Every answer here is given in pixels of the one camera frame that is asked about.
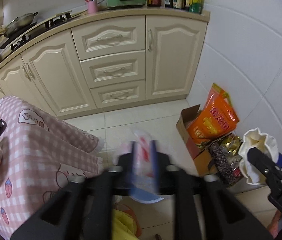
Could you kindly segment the black patterned gift bag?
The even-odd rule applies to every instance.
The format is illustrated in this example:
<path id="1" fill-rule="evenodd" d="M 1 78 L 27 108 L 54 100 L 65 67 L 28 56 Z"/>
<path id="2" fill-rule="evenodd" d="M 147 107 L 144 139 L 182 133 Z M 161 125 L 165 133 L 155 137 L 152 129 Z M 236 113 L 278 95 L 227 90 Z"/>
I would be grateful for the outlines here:
<path id="1" fill-rule="evenodd" d="M 239 168 L 242 159 L 239 155 L 241 144 L 240 137 L 229 133 L 207 146 L 212 158 L 208 164 L 208 171 L 217 174 L 227 187 L 235 185 L 243 177 Z"/>

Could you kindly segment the steel wok with lid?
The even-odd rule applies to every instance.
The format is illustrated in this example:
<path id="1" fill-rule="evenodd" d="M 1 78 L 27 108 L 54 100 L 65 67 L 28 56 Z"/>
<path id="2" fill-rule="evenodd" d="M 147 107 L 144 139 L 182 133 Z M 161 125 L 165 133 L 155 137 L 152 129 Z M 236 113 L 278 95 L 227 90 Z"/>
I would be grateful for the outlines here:
<path id="1" fill-rule="evenodd" d="M 33 19 L 38 15 L 38 12 L 24 14 L 20 17 L 16 17 L 12 22 L 10 22 L 1 32 L 0 37 L 4 36 L 9 38 L 14 33 L 20 31 L 30 25 Z"/>

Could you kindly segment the orange rice bag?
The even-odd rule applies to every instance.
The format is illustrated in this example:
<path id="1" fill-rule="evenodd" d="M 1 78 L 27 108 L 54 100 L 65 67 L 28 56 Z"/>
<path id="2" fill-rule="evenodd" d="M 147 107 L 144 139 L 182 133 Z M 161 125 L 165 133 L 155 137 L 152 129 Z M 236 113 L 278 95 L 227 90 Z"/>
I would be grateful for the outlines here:
<path id="1" fill-rule="evenodd" d="M 230 95 L 216 83 L 212 84 L 200 114 L 187 125 L 189 136 L 199 148 L 236 128 L 239 118 Z"/>

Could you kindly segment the black gas stove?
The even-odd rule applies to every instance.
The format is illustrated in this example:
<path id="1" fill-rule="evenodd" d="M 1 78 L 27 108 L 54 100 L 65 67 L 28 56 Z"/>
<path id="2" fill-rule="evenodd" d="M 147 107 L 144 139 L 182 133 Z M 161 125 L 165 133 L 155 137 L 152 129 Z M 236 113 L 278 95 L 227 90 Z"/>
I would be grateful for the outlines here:
<path id="1" fill-rule="evenodd" d="M 18 34 L 15 38 L 9 38 L 1 46 L 0 49 L 6 49 L 10 47 L 11 51 L 15 51 L 27 42 L 31 41 L 35 37 L 43 34 L 46 31 L 49 31 L 55 27 L 58 27 L 64 23 L 71 21 L 74 18 L 72 16 L 72 11 L 66 11 L 60 14 L 57 14 L 49 19 L 46 19 L 40 23 L 35 23 L 29 26 L 26 31 L 23 31 L 21 34 Z"/>

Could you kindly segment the pink white plastic bag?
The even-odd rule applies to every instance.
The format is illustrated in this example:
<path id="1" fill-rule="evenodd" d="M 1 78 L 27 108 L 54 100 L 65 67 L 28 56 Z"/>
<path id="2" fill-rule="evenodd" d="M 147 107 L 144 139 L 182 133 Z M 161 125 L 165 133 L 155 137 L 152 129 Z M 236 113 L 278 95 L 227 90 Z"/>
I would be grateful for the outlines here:
<path id="1" fill-rule="evenodd" d="M 131 129 L 133 139 L 117 147 L 113 164 L 122 168 L 118 188 L 129 190 L 137 187 L 144 190 L 158 189 L 156 142 L 142 129 Z"/>

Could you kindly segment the yellow cloth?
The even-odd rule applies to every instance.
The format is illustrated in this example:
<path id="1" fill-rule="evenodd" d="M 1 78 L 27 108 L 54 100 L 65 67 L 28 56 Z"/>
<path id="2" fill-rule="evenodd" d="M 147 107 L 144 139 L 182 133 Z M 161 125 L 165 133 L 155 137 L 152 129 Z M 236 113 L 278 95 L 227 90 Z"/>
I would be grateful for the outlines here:
<path id="1" fill-rule="evenodd" d="M 135 240 L 136 222 L 129 214 L 113 209 L 112 210 L 112 239 L 113 240 Z"/>

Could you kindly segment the pink checkered tablecloth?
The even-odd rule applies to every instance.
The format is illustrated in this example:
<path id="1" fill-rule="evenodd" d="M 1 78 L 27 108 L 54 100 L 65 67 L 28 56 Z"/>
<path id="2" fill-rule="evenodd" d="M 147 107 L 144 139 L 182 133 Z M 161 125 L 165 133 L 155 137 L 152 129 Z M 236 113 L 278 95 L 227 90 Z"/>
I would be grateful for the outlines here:
<path id="1" fill-rule="evenodd" d="M 0 99 L 0 236 L 9 239 L 72 178 L 97 176 L 104 142 L 16 97 Z"/>

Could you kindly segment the cream lower cabinets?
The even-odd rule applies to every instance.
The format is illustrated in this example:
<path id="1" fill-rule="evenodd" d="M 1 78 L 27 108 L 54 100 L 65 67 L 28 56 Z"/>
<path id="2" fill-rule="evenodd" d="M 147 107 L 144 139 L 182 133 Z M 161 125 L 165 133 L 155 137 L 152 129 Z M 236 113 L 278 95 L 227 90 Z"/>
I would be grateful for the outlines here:
<path id="1" fill-rule="evenodd" d="M 68 119 L 185 99 L 210 12 L 125 9 L 42 33 L 0 63 L 0 99 L 15 95 Z"/>

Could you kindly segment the light blue trash bin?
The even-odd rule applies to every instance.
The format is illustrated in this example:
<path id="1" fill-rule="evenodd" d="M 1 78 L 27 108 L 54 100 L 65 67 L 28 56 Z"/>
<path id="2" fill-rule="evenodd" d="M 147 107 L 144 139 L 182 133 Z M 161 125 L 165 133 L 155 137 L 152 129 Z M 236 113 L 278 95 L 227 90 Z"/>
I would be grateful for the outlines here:
<path id="1" fill-rule="evenodd" d="M 160 196 L 156 190 L 148 191 L 137 187 L 133 187 L 129 190 L 129 196 L 136 202 L 142 204 L 155 204 L 164 200 L 164 197 Z"/>

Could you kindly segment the pink utensil holder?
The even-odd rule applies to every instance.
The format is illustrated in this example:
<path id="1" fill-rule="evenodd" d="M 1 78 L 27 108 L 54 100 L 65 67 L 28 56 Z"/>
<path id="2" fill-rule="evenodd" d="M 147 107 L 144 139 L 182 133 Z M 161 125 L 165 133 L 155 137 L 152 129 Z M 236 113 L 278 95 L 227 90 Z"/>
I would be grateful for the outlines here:
<path id="1" fill-rule="evenodd" d="M 97 0 L 86 0 L 88 7 L 88 14 L 96 14 L 98 12 Z"/>

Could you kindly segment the brown cardboard box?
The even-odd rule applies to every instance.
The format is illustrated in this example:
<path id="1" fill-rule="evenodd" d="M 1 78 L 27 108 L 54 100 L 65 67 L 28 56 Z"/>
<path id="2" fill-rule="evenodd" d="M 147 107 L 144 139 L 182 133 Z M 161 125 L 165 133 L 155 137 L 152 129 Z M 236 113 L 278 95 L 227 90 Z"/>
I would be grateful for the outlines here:
<path id="1" fill-rule="evenodd" d="M 185 147 L 189 152 L 198 175 L 200 177 L 203 177 L 208 174 L 217 174 L 218 170 L 209 151 L 206 148 L 200 150 L 196 146 L 186 129 L 186 126 L 200 114 L 201 111 L 199 110 L 199 108 L 200 105 L 195 105 L 189 108 L 182 109 L 180 117 L 176 123 L 176 129 L 178 130 L 185 144 Z"/>

